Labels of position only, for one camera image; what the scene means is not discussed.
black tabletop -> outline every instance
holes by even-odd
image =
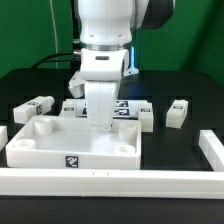
[[[56,100],[51,115],[72,98],[69,70],[18,69],[0,79],[0,125],[9,139],[22,127],[12,109],[37,96]],[[141,169],[211,171],[198,147],[199,131],[212,129],[223,142],[224,88],[197,72],[141,71],[121,82],[119,99],[148,100],[154,132],[142,135]],[[175,99],[189,102],[181,129],[165,127]],[[6,167],[5,150],[0,167]],[[223,223],[223,200],[77,197],[0,197],[0,223]]]

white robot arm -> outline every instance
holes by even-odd
[[[120,81],[130,67],[131,27],[160,27],[172,15],[174,0],[77,0],[75,5],[82,23],[78,78],[85,85],[88,119],[109,129]]]

green wall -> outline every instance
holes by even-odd
[[[71,50],[70,1],[54,5],[60,51]],[[224,84],[223,12],[223,0],[176,0],[164,27],[141,31],[141,69],[202,71]],[[1,0],[0,28],[0,77],[55,52],[49,0]]]

